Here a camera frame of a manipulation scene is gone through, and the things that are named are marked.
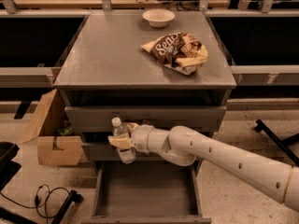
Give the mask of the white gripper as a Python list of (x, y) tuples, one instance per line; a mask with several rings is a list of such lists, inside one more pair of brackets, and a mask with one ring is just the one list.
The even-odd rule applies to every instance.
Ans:
[(110, 136), (108, 142), (120, 149), (130, 149), (133, 145), (136, 151), (149, 153), (148, 139), (150, 132), (154, 129), (151, 125), (139, 125), (137, 123), (128, 122), (126, 124), (131, 137), (128, 134), (118, 136)]

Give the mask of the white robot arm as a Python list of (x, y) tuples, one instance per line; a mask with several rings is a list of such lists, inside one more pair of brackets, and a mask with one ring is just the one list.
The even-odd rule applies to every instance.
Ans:
[(110, 136), (109, 143), (120, 149), (156, 153), (179, 166), (189, 166), (198, 158), (210, 161), (276, 202), (299, 211), (298, 167), (230, 146), (185, 126), (169, 131), (134, 123), (129, 127), (128, 134)]

